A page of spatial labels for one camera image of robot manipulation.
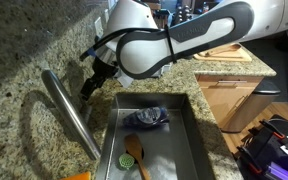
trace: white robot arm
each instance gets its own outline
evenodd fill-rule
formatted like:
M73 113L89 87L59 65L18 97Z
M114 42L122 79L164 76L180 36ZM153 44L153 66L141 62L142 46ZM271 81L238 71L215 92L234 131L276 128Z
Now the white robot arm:
M108 77L112 72L103 74L103 71L105 66L113 71L106 60L109 51L115 53L125 74L144 79L177 59L287 29L288 0L223 0L207 13L165 29L157 28L146 4L120 0L110 16L104 38L84 53L82 59L95 56L95 74Z

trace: kitchen counter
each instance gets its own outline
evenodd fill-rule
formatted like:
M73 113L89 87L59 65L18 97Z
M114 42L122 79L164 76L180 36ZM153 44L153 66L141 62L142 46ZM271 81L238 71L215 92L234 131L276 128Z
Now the kitchen counter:
M276 72L251 54L251 62L218 62L180 60L158 79L135 80L127 89L116 80L107 80L90 99L93 106L91 127L97 127L95 138L102 145L108 111L118 92L185 93L194 111L196 122L217 179L242 179L213 114L195 79L195 74L275 76Z
M73 102L78 102L76 95L84 79L92 75L90 60L79 66L75 61L68 63L65 58L57 59L53 51L45 55L41 59L56 60L50 64L50 68L59 76L69 94L73 95ZM90 99L93 111L88 125L98 144L103 145L110 107L116 93L185 93L192 105L215 177L242 179L195 74L276 74L257 57L251 56L251 62L179 60L161 78L135 80L126 89L117 80L107 80ZM47 62L37 62L23 67L17 76L4 80L6 85L0 87L0 179L59 179L85 171L95 174L99 161L90 161L66 131L66 125L40 77Z

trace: stainless steel sink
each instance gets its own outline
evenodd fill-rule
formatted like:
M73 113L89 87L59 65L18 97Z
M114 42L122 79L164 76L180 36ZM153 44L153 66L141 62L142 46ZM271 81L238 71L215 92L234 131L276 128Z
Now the stainless steel sink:
M161 105L169 110L169 124L147 130L123 127L122 119L128 114ZM118 162L119 156L126 151L124 137L131 133L140 138L144 165L152 180L215 179L185 94L117 94L111 108L96 179L141 179L137 164L123 170Z

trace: cabinet door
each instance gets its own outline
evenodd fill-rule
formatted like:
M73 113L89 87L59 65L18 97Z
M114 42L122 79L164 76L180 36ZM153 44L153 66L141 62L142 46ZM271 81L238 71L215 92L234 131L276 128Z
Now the cabinet door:
M263 77L197 75L196 79L218 126L223 128Z
M210 86L201 88L218 123L219 128L225 126L237 107L253 92L254 88L234 86Z

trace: metal pipe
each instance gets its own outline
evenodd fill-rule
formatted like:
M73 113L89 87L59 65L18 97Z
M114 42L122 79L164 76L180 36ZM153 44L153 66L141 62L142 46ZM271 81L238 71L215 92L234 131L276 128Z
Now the metal pipe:
M42 72L42 80L55 106L73 132L72 134L77 136L76 138L86 154L91 160L98 159L101 155L101 150L82 116L71 103L69 95L58 77L51 70L44 70Z

